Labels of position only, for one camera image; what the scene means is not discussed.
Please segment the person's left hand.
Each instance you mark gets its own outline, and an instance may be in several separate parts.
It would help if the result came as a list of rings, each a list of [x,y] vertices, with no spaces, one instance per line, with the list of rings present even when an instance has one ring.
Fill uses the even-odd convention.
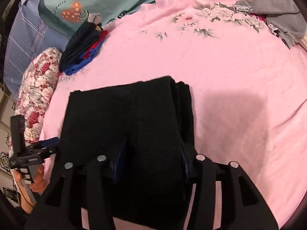
[[[24,186],[22,184],[22,174],[17,171],[13,170],[13,177],[15,178],[15,181],[17,182],[17,185],[21,191],[25,191]],[[44,165],[41,164],[39,166],[39,169],[37,171],[36,176],[33,178],[33,182],[29,185],[29,188],[32,192],[35,193],[42,193],[46,189],[46,181],[44,179]]]

